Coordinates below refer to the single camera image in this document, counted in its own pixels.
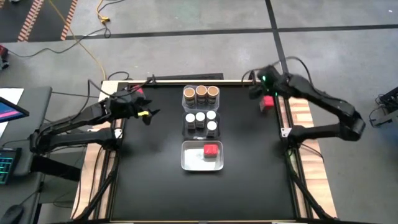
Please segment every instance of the floor tape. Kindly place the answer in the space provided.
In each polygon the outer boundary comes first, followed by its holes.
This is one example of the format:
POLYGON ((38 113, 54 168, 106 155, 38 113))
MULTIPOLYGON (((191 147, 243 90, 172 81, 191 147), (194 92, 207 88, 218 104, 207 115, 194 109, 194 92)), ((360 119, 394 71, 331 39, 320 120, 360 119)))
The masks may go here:
POLYGON ((44 0, 34 0, 28 14, 26 15, 25 23, 22 25, 21 31, 18 35, 18 42, 28 41, 30 32, 36 22, 37 15, 43 5, 44 0))
POLYGON ((68 16, 66 18, 67 23, 64 25, 62 33, 61 33, 61 40, 65 40, 67 38, 67 34, 69 32, 69 26, 72 22, 73 14, 75 13, 76 5, 78 0, 72 0, 70 4, 70 9, 68 12, 68 16))

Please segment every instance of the concrete floor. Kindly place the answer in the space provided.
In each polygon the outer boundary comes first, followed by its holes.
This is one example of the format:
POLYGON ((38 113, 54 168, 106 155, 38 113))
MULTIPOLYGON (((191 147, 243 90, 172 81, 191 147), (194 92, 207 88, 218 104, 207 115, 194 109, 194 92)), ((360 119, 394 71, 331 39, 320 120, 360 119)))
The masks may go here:
MULTIPOLYGON (((278 27, 361 26, 396 24, 398 2, 377 0, 272 0, 278 27)), ((72 21, 75 34, 101 28, 95 4, 79 0, 72 21)), ((270 28, 263 0, 138 0, 108 6, 114 34, 197 29, 270 28)), ((308 65, 314 84, 355 105, 365 120, 376 107, 378 94, 398 85, 397 29, 280 33, 285 55, 296 55, 308 65)), ((73 43, 15 43, 7 48, 31 54, 44 47, 63 49, 73 43)), ((278 59, 272 33, 193 35, 84 40, 107 73, 127 71, 134 79, 151 74, 180 75, 223 72, 237 79, 250 68, 278 59)), ((55 91, 86 94, 88 78, 100 83, 99 68, 80 47, 61 55, 34 58, 11 56, 12 66, 0 74, 0 86, 24 88, 49 85, 55 91)), ((299 64, 289 71, 305 75, 299 64)), ((84 98, 53 95, 48 119, 76 113, 84 98)), ((311 105, 315 125, 336 118, 311 105)), ((326 173, 338 216, 342 220, 396 223, 398 213, 397 127, 368 126, 359 142, 320 141, 326 173)), ((42 210, 39 223, 64 221, 70 210, 42 210)))

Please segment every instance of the clear plastic tray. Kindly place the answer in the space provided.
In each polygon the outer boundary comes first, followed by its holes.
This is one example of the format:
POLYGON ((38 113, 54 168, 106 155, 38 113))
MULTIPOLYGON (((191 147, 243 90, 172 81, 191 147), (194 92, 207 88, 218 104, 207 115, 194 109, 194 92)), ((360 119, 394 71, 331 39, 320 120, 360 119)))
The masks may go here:
POLYGON ((217 140, 220 138, 221 131, 220 131, 220 114, 216 112, 216 123, 217 123, 217 133, 216 136, 207 136, 207 128, 206 124, 208 122, 207 118, 205 120, 205 128, 196 128, 196 129, 187 129, 185 126, 185 116, 189 114, 185 112, 182 115, 182 135, 184 136, 184 140, 217 140))
MULTIPOLYGON (((193 88, 194 90, 196 90, 197 85, 196 86, 194 86, 194 85, 184 86, 184 90, 186 88, 193 88)), ((182 95, 182 106, 184 107, 185 112, 189 112, 189 113, 206 112, 209 110, 217 111, 218 107, 220 106, 220 94, 221 93, 218 92, 218 95, 216 97, 216 103, 214 103, 214 104, 209 104, 207 101, 204 104, 198 104, 197 100, 196 100, 196 95, 195 95, 195 104, 193 106, 188 105, 185 102, 184 95, 182 95)))

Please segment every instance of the black tabletop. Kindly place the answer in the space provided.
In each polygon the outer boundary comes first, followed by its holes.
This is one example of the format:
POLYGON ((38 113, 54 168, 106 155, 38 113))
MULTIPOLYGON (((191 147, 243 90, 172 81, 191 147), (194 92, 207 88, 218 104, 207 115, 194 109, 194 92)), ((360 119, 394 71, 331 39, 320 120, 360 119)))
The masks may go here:
POLYGON ((150 126, 130 119, 124 130, 111 219, 283 220, 294 217, 275 111, 259 112, 248 89, 220 86, 224 167, 181 168, 183 86, 144 88, 161 109, 150 126))

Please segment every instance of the white bottle cap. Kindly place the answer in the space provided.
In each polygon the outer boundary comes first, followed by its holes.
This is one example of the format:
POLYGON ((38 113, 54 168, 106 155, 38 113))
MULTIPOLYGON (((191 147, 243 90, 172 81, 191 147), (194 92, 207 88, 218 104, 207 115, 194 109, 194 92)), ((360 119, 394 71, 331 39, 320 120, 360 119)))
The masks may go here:
POLYGON ((187 115, 185 116, 185 120, 186 120, 187 122, 194 122, 194 121, 195 121, 195 115, 193 115, 193 114, 187 114, 187 115))
POLYGON ((208 111, 208 112, 206 113, 206 117, 207 117, 207 119, 210 119, 210 120, 216 119, 216 112, 214 112, 214 111, 208 111))
POLYGON ((209 123, 207 123, 207 129, 209 129, 210 131, 214 131, 215 129, 217 129, 217 123, 214 121, 209 121, 209 123))
POLYGON ((205 114, 202 112, 197 113, 197 121, 204 121, 206 118, 205 114))

